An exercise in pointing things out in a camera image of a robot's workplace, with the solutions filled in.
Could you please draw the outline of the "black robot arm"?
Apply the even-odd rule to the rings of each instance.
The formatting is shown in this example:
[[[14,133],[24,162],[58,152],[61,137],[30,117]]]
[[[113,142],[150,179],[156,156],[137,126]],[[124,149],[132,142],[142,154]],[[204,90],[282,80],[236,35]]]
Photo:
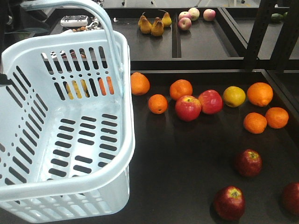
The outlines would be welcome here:
[[[26,10],[22,0],[0,2],[0,30],[10,33],[46,33],[50,26],[45,22],[48,16],[43,10]]]

